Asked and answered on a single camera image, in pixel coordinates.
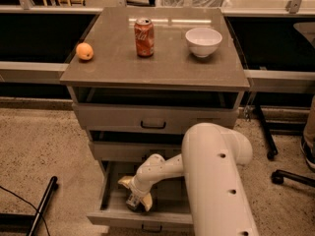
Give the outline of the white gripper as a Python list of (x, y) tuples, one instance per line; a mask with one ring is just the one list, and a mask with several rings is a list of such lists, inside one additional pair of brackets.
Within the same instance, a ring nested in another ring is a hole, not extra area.
[(123, 176), (118, 180), (119, 185), (130, 187), (131, 192), (141, 200), (145, 211), (149, 211), (153, 206), (153, 198), (151, 195), (152, 181), (142, 181), (137, 176)]

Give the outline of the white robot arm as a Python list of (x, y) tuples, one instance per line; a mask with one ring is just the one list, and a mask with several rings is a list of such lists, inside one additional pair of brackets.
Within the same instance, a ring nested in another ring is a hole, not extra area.
[(133, 176), (118, 183), (131, 191), (127, 206), (149, 210), (151, 188), (169, 178), (183, 177), (195, 236), (259, 236), (237, 167), (253, 156), (241, 133), (212, 123), (192, 126), (181, 153), (166, 160), (155, 153)]

